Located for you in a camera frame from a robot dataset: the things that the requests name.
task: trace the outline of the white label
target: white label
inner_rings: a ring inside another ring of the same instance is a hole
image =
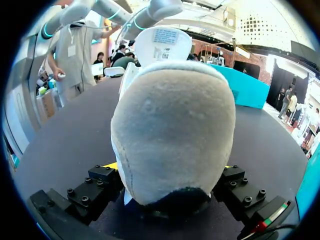
[[[71,45],[68,47],[68,57],[76,55],[76,45]]]
[[[175,45],[177,43],[179,33],[177,31],[167,29],[157,29],[154,33],[154,43]]]
[[[157,59],[157,61],[164,61],[164,60],[168,60],[169,56],[170,56],[170,47],[165,47],[165,48],[154,48],[154,52],[153,52],[153,58]]]

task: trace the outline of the qr code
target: qr code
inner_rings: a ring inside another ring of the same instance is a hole
[[[169,54],[168,53],[162,53],[162,59],[168,59]]]

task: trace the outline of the table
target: table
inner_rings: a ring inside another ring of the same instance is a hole
[[[64,197],[83,182],[95,165],[115,162],[110,121],[119,99],[121,78],[110,78],[85,91],[43,126],[29,144],[14,180],[26,200],[38,190],[55,189]],[[294,200],[307,158],[287,131],[261,109],[236,106],[234,141],[229,165],[238,165],[256,186]],[[288,220],[298,221],[298,211]],[[209,209],[181,225],[168,226],[136,219],[123,207],[123,197],[110,203],[90,227],[121,239],[236,239],[242,223],[214,199]]]

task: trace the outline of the hand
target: hand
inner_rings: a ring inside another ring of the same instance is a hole
[[[58,68],[58,67],[53,71],[53,78],[54,78],[54,80],[60,82],[60,81],[62,81],[62,79],[60,79],[60,78],[58,77],[58,74],[65,74],[65,72],[62,71],[62,69],[61,69],[61,68]]]
[[[115,31],[119,30],[120,28],[121,28],[120,25],[116,25],[116,26],[112,26],[111,30],[115,32]]]

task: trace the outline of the black metal bracket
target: black metal bracket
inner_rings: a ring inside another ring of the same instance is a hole
[[[276,196],[270,202],[266,200],[267,191],[257,188],[245,177],[245,171],[238,166],[225,168],[218,183],[213,188],[213,195],[218,202],[224,202],[232,216],[244,224],[237,239],[248,236],[261,222],[276,213],[284,203],[287,208],[267,228],[282,223],[295,207],[294,201]]]
[[[38,191],[29,198],[28,205],[33,215],[51,239],[101,239],[100,233],[92,233],[93,230],[86,225],[98,219],[108,203],[118,198],[124,186],[118,171],[109,167],[97,165],[88,171],[88,175],[78,187],[67,190],[68,199],[53,189],[47,193]],[[213,195],[218,202],[225,203],[237,221],[243,222],[245,227],[237,237],[238,240],[248,236],[259,224],[287,204],[266,228],[277,226],[295,206],[294,201],[280,196],[267,201],[267,191],[251,184],[245,177],[245,171],[236,165],[224,169],[213,188]],[[102,236],[104,239],[115,239]],[[270,232],[257,240],[277,238],[277,232]]]

